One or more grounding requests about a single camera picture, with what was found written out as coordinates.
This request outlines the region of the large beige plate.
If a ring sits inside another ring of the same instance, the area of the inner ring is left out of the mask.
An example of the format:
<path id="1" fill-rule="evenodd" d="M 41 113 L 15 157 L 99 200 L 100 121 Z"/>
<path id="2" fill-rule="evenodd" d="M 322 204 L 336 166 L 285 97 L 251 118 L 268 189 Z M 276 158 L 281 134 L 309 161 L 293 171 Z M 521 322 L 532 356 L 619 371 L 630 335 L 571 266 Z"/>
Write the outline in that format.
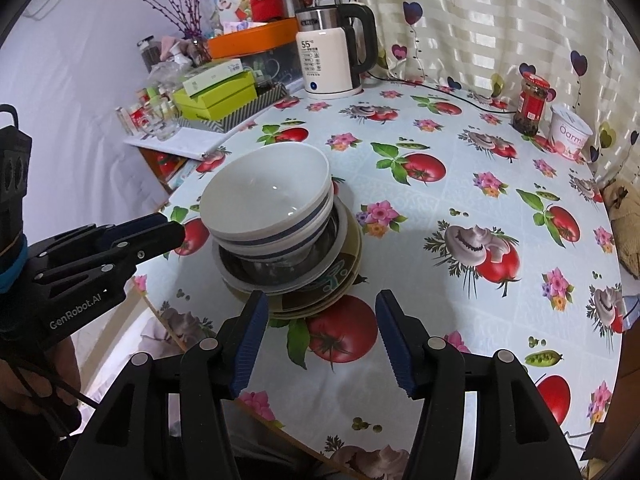
<path id="1" fill-rule="evenodd" d="M 313 282 L 292 292 L 268 296 L 272 318 L 292 320 L 319 312 L 339 300 L 354 284 L 362 255 L 362 236 L 347 237 L 341 252 Z"/>

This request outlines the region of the white bowl blue stripe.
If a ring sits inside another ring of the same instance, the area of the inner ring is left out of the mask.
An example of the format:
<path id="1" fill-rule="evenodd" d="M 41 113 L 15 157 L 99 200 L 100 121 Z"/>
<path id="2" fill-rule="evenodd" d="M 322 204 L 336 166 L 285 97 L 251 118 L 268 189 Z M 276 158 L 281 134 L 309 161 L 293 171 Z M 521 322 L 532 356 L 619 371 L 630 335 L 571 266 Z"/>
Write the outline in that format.
<path id="1" fill-rule="evenodd" d="M 228 242 L 269 243 L 321 210 L 332 190 L 329 159 L 306 143 L 275 143 L 228 162 L 206 185 L 201 219 Z"/>

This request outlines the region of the brown patterned plate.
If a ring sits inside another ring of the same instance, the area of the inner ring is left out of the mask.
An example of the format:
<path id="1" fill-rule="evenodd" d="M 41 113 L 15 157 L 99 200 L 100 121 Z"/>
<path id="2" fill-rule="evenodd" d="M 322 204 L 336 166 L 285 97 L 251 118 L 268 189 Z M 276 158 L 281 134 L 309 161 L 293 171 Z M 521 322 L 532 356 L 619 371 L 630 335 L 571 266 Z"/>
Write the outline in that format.
<path id="1" fill-rule="evenodd" d="M 341 248 L 337 248 L 338 240 L 335 240 L 326 256 L 307 273 L 306 278 L 300 278 L 296 284 L 291 283 L 288 289 L 281 286 L 280 294 L 275 288 L 268 292 L 267 285 L 250 282 L 247 273 L 241 270 L 240 259 L 214 245 L 216 265 L 232 294 L 246 299 L 254 289 L 262 290 L 267 295 L 270 315 L 281 320 L 312 315 L 339 300 L 358 275 L 362 235 L 352 213 L 339 200 L 335 206 L 334 220 L 330 223 L 337 237 L 345 235 Z"/>

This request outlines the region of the clear glass cup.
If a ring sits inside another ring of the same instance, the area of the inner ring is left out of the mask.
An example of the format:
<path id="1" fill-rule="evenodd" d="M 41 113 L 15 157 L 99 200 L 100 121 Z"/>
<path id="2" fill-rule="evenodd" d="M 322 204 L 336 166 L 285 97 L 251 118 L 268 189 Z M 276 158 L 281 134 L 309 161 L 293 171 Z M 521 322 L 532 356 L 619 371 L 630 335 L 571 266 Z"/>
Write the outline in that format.
<path id="1" fill-rule="evenodd" d="M 149 101 L 143 107 L 142 131 L 166 141 L 180 129 L 175 107 L 166 99 Z"/>

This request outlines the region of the floral plastic tablecloth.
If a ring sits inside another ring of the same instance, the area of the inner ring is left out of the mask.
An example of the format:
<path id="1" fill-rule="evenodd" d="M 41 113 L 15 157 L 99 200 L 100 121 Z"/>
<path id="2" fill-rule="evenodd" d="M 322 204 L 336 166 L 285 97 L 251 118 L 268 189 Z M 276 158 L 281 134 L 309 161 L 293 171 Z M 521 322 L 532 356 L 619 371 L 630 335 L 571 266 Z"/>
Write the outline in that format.
<path id="1" fill-rule="evenodd" d="M 354 284 L 303 320 L 275 320 L 241 399 L 296 444 L 374 478 L 406 460 L 420 405 L 398 387 L 374 319 L 379 290 L 454 348 L 509 349 L 581 456 L 610 411 L 626 321 L 616 241 L 586 166 L 522 138 L 506 114 L 460 93 L 374 84 L 334 103 L 296 96 L 227 142 L 171 196 L 186 244 L 136 284 L 186 348 L 241 307 L 200 218 L 228 162 L 297 142 L 329 159 L 359 224 Z"/>

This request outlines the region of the white green flat box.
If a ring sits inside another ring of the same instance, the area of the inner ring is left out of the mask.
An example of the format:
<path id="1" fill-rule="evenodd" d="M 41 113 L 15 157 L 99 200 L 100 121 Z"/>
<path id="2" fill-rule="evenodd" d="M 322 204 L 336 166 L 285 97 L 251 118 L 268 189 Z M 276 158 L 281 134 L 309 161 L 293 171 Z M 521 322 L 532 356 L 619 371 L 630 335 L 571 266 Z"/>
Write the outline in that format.
<path id="1" fill-rule="evenodd" d="M 243 70 L 243 64 L 239 58 L 228 58 L 202 65 L 194 70 L 182 82 L 183 89 L 188 96 L 196 94 L 225 81 Z"/>

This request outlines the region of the yellow-green box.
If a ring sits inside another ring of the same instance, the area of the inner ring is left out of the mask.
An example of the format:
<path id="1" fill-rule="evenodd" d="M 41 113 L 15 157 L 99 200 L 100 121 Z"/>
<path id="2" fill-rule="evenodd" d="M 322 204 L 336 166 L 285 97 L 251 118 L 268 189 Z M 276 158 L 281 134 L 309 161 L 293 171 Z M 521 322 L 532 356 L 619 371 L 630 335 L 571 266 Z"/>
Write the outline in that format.
<path id="1" fill-rule="evenodd" d="M 253 72 L 244 70 L 194 96 L 181 89 L 171 97 L 186 119 L 221 120 L 256 99 L 257 92 Z"/>

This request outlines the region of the dark lid glass jar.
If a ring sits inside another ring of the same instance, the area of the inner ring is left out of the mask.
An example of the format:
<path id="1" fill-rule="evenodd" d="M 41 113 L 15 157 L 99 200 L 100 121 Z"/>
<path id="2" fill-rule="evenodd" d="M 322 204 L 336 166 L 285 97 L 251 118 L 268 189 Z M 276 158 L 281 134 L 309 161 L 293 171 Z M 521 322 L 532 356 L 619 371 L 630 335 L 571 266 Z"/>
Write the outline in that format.
<path id="1" fill-rule="evenodd" d="M 146 70 L 151 73 L 160 62 L 160 43 L 153 36 L 147 36 L 137 42 L 137 47 Z"/>

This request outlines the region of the striped chevron tray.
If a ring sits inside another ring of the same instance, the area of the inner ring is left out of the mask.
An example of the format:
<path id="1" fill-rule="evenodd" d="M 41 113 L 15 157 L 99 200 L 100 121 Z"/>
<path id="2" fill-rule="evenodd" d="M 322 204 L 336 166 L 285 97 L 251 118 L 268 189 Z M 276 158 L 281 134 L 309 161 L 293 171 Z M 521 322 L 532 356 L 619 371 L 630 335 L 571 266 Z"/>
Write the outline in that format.
<path id="1" fill-rule="evenodd" d="M 244 104 L 233 112 L 220 119 L 186 118 L 182 115 L 178 118 L 181 127 L 189 127 L 198 130 L 228 133 L 233 128 L 242 124 L 251 117 L 263 112 L 268 107 L 288 96 L 288 90 L 284 84 L 276 84 L 272 89 L 258 96 L 256 99 Z"/>

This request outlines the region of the orange box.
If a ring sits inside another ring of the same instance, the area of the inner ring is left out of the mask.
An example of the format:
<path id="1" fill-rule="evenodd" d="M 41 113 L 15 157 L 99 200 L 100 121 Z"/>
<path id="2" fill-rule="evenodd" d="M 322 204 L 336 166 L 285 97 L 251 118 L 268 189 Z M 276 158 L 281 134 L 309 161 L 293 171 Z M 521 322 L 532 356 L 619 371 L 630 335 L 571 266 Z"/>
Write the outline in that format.
<path id="1" fill-rule="evenodd" d="M 208 40 L 211 58 L 242 58 L 292 44 L 298 32 L 296 18 L 286 18 Z"/>

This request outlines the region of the white yogurt cup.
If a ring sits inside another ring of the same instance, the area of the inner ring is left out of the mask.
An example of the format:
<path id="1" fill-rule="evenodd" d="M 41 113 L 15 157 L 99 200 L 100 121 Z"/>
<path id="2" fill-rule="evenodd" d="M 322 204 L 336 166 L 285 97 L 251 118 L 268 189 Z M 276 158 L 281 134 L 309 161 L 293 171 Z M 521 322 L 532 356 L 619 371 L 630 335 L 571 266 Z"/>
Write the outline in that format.
<path id="1" fill-rule="evenodd" d="M 583 160 L 582 150 L 591 136 L 592 129 L 579 115 L 564 105 L 551 105 L 549 142 L 555 154 L 574 162 Z"/>

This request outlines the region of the white electric kettle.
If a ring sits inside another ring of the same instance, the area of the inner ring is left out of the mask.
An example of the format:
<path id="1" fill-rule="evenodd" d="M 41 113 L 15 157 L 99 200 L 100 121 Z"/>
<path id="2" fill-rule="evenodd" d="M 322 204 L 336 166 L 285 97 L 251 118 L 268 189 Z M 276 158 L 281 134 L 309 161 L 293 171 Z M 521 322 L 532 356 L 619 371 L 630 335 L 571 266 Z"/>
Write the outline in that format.
<path id="1" fill-rule="evenodd" d="M 361 91 L 360 76 L 378 59 L 375 17 L 368 6 L 339 3 L 295 14 L 296 47 L 308 96 L 341 99 Z"/>

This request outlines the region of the red lid sauce jar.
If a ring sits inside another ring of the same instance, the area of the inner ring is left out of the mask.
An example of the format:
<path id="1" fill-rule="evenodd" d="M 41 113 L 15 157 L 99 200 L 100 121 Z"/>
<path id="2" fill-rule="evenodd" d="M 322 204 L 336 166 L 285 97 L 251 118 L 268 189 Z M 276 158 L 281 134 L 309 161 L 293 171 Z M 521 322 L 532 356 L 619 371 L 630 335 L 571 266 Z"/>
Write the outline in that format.
<path id="1" fill-rule="evenodd" d="M 544 112 L 551 86 L 544 78 L 527 72 L 522 76 L 520 102 L 512 118 L 512 126 L 523 136 L 534 136 Z"/>

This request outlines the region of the heart pattern curtain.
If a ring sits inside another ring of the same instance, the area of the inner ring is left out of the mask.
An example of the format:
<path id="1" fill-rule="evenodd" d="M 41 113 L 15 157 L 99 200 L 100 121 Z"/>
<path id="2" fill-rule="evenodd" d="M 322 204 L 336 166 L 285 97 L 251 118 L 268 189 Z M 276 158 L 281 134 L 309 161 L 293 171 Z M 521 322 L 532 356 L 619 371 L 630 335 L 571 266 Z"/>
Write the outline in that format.
<path id="1" fill-rule="evenodd" d="M 639 45 L 608 0 L 360 1 L 387 75 L 512 101 L 530 70 L 592 128 L 597 180 L 638 182 Z"/>

